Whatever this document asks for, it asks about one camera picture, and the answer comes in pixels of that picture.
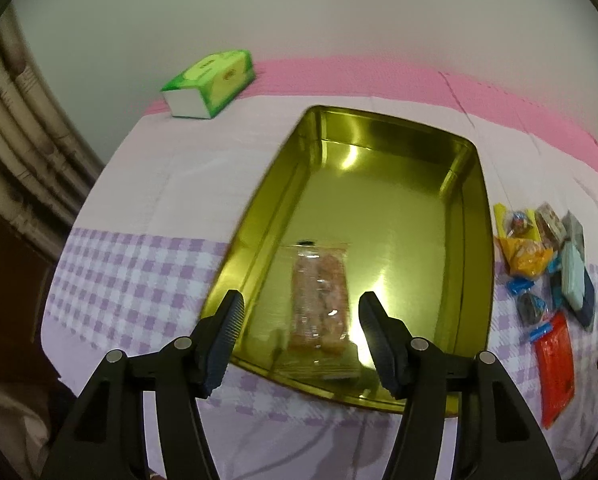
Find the tissue box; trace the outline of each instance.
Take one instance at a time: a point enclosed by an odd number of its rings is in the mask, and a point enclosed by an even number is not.
[[[255,78],[247,50],[210,54],[162,89],[173,117],[211,119]]]

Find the gold metal tray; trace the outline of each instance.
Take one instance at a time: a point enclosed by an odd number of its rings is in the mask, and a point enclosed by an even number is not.
[[[273,370],[287,345],[298,240],[346,247],[350,339],[361,373],[298,381]],[[373,290],[390,316],[440,349],[473,356],[486,346],[493,287],[490,208],[474,145],[423,124],[317,106],[306,111],[253,196],[205,302],[245,299],[232,361],[326,399],[401,412],[381,387],[357,316]],[[447,414],[457,400],[448,397]]]

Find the red snack package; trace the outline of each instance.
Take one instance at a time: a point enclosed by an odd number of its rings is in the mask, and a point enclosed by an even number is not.
[[[563,312],[550,322],[552,332],[534,342],[541,381],[541,425],[547,430],[575,395],[575,369]]]

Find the white wall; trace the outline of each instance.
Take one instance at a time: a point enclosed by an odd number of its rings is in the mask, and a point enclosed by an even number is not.
[[[588,0],[15,0],[42,73],[108,160],[160,86],[201,56],[397,54],[575,118],[598,139]]]

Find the snack bag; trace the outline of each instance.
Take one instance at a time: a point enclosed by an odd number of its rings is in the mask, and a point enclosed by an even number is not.
[[[530,343],[552,331],[549,321],[556,309],[539,296],[531,293],[534,282],[525,278],[513,278],[506,283],[506,288],[516,298],[516,310],[523,325],[527,328]]]
[[[541,382],[541,425],[547,430],[575,395],[570,333],[563,312],[550,322],[552,331],[534,342]]]
[[[583,236],[583,226],[570,211],[563,218],[563,227],[566,229],[566,240],[572,241],[576,250],[581,254],[581,259],[586,260],[586,243]]]
[[[563,222],[547,202],[541,204],[534,214],[541,233],[541,240],[544,244],[551,246],[554,251],[558,251],[568,235]]]
[[[536,280],[548,267],[554,252],[543,244],[525,238],[499,238],[511,276]]]
[[[312,242],[296,246],[288,346],[275,372],[298,380],[359,376],[358,351],[349,339],[345,254]]]
[[[341,354],[348,342],[348,285],[342,251],[300,246],[292,271],[290,347]]]
[[[583,308],[586,294],[586,266],[581,254],[570,241],[565,242],[561,251],[561,293],[574,312]]]
[[[496,232],[511,276],[536,280],[550,263],[554,252],[540,241],[534,212],[508,212],[503,204],[494,206]],[[508,236],[520,234],[522,237]]]

